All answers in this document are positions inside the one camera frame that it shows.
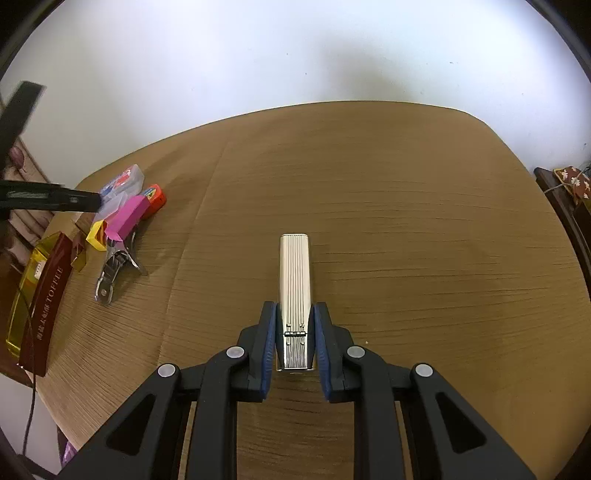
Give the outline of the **yellow striped cube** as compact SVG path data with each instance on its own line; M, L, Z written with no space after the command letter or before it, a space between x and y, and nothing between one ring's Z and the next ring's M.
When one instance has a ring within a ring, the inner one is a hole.
M106 222L104 219L95 221L89 233L86 236L86 242L95 250L105 252L107 247L107 237L105 234Z

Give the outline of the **magenta block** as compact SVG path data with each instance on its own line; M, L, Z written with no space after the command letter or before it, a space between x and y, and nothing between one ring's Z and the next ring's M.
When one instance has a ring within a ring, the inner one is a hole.
M106 238L114 242L123 242L137 225L149 205L149 200L143 195L130 197L112 219L107 222Z

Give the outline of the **red tape measure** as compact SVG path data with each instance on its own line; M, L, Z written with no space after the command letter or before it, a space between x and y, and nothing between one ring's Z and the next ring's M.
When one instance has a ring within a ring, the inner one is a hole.
M142 195L148 200L149 206L141 216L142 220L146 220L153 216L166 203L167 198L158 184L152 184L147 187Z

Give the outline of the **silver ribbed lighter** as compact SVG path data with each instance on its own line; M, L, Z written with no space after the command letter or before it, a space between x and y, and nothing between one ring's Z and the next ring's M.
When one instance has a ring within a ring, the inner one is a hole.
M280 301L276 335L277 370L314 369L315 320L307 234L291 233L280 237Z

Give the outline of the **clear box with red packet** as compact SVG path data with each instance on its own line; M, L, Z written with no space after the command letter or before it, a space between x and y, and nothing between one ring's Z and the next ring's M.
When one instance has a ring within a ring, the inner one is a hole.
M94 216L94 222L106 220L114 215L128 198L126 192L119 193L109 198L105 198L103 205Z

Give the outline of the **clear floss pick box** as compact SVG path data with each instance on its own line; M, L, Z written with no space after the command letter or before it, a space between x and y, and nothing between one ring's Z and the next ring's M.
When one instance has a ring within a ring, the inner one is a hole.
M133 164L103 186L99 194L103 202L110 201L121 194L137 195L143 187L143 181L142 170L137 164Z

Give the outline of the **red gold toffee tin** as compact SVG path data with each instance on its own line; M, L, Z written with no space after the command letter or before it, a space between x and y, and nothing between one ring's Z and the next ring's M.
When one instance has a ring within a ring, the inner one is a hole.
M24 370L47 372L52 332L72 271L72 241L58 232L41 240L31 253L17 287L6 345Z

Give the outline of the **dark wooden side furniture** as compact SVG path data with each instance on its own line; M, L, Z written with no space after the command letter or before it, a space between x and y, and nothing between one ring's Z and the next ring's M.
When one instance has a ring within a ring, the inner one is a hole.
M590 212L583 204L575 204L574 197L552 171L536 167L534 176L567 233L590 290Z

